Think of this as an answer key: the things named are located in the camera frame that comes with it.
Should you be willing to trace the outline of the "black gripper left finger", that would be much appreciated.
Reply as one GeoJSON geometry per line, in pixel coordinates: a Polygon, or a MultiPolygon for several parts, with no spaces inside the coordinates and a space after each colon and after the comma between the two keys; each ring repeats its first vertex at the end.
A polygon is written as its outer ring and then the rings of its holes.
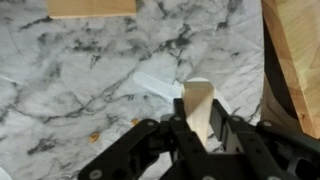
{"type": "Polygon", "coordinates": [[[207,170],[201,161],[207,153],[185,119],[181,99],[174,114],[157,122],[144,119],[116,140],[79,173],[78,180],[138,180],[162,153],[172,165],[160,180],[202,180],[207,170]]]}

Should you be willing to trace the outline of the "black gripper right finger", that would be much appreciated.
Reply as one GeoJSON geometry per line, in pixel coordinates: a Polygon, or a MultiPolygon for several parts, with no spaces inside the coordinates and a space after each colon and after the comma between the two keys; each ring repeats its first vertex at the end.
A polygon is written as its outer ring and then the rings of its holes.
{"type": "Polygon", "coordinates": [[[224,152],[213,156],[216,180],[320,180],[320,143],[270,120],[253,126],[212,103],[210,125],[224,152]]]}

